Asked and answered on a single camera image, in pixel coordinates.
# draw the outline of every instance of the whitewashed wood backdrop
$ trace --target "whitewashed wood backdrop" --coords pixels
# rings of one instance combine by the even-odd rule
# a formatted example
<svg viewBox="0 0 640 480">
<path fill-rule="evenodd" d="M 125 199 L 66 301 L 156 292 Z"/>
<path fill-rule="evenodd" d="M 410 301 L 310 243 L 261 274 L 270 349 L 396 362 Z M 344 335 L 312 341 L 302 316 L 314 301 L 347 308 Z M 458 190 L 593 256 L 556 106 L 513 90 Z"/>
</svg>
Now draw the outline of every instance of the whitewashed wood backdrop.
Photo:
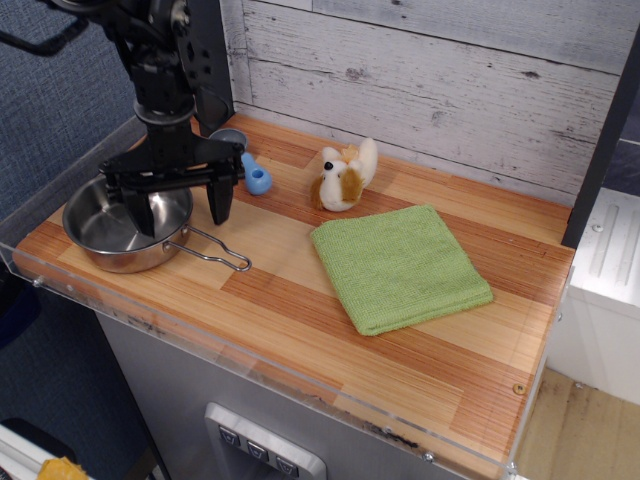
<svg viewBox="0 0 640 480">
<path fill-rule="evenodd" d="M 640 0 L 221 0 L 236 110 L 573 205 Z"/>
</svg>

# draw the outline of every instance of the wooden countertop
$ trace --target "wooden countertop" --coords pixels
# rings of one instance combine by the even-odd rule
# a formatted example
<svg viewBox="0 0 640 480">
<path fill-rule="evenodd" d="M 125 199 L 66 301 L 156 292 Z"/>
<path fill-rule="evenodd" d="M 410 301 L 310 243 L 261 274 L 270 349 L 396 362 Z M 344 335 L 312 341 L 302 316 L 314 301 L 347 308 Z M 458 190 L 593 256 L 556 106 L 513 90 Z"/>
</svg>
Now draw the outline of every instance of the wooden countertop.
<svg viewBox="0 0 640 480">
<path fill-rule="evenodd" d="M 262 381 L 297 389 L 329 411 L 349 412 L 403 448 L 433 451 L 443 464 L 474 476 L 499 477 L 495 464 L 509 460 L 535 393 L 573 258 L 574 250 L 560 245 L 570 209 L 381 157 L 356 207 L 318 211 L 308 192 L 322 171 L 319 152 L 341 145 L 239 115 L 228 126 L 248 135 L 249 151 L 274 186 L 254 197 L 238 185 L 230 220 L 219 227 L 205 190 L 195 188 L 190 223 L 250 257 L 249 272 L 183 252 L 145 272 L 104 272 L 66 236 L 62 210 L 21 242 L 14 260 L 25 275 L 43 276 L 98 310 L 108 307 L 158 336 L 171 334 L 250 364 Z M 427 203 L 490 283 L 495 300 L 363 337 L 337 300 L 310 233 L 329 219 Z M 196 236 L 188 245 L 220 253 Z M 517 385 L 526 392 L 516 393 Z"/>
</svg>

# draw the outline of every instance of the stainless steel pot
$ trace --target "stainless steel pot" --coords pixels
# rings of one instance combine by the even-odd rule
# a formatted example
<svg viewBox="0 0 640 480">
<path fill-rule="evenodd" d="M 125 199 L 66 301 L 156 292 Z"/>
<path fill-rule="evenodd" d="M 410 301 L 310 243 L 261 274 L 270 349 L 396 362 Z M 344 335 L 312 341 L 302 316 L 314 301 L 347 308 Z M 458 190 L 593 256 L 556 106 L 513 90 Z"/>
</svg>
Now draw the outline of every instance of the stainless steel pot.
<svg viewBox="0 0 640 480">
<path fill-rule="evenodd" d="M 202 260 L 220 262 L 236 271 L 251 268 L 251 260 L 232 250 L 219 239 L 187 224 L 193 209 L 189 189 L 149 195 L 155 221 L 155 237 L 140 233 L 123 204 L 109 200 L 106 179 L 100 175 L 82 186 L 67 202 L 62 216 L 64 229 L 101 269 L 116 273 L 135 273 L 156 267 L 180 250 Z M 185 247 L 194 232 L 220 245 L 224 251 L 246 263 L 240 267 L 221 257 L 211 257 Z"/>
</svg>

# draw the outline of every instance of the pot handle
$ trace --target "pot handle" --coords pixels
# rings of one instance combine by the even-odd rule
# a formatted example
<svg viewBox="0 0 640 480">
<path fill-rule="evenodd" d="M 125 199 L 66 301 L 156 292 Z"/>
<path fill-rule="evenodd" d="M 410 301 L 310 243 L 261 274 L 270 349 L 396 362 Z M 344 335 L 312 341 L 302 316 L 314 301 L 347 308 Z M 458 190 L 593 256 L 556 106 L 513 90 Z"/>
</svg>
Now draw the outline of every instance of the pot handle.
<svg viewBox="0 0 640 480">
<path fill-rule="evenodd" d="M 224 265 L 226 265 L 229 268 L 233 268 L 236 272 L 246 272 L 247 270 L 249 270 L 251 268 L 251 260 L 249 260 L 247 257 L 245 257 L 244 255 L 240 255 L 237 252 L 234 252 L 233 250 L 229 250 L 229 248 L 224 244 L 224 242 L 216 237 L 212 237 L 211 235 L 209 235 L 208 233 L 203 232 L 202 230 L 198 230 L 195 227 L 192 227 L 191 225 L 185 225 L 184 228 L 191 230 L 194 233 L 197 233 L 198 235 L 201 235 L 203 237 L 205 237 L 208 240 L 211 240 L 212 242 L 217 243 L 218 245 L 220 245 L 222 247 L 222 249 L 228 253 L 229 255 L 231 255 L 232 257 L 236 257 L 239 258 L 240 260 L 244 260 L 247 264 L 244 267 L 239 267 L 237 265 L 234 265 L 233 263 L 225 260 L 224 258 L 221 257 L 209 257 L 207 255 L 203 255 L 200 252 L 196 252 L 195 250 L 192 250 L 191 248 L 185 247 L 184 245 L 180 245 L 177 244 L 175 242 L 171 242 L 171 241 L 167 241 L 164 244 L 165 245 L 171 245 L 172 247 L 176 247 L 180 250 L 183 250 L 187 253 L 190 253 L 191 255 L 195 255 L 198 258 L 201 258 L 202 260 L 207 260 L 208 262 L 220 262 Z"/>
</svg>

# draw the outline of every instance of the green towel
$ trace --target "green towel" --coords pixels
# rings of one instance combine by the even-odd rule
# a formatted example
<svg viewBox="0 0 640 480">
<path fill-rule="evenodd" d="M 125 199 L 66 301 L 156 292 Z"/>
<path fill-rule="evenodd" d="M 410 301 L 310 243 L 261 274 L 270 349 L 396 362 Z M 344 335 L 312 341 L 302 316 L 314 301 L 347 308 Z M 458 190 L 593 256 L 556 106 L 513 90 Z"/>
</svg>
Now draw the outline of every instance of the green towel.
<svg viewBox="0 0 640 480">
<path fill-rule="evenodd" d="M 493 300 L 433 207 L 331 220 L 311 233 L 362 335 L 407 327 Z"/>
</svg>

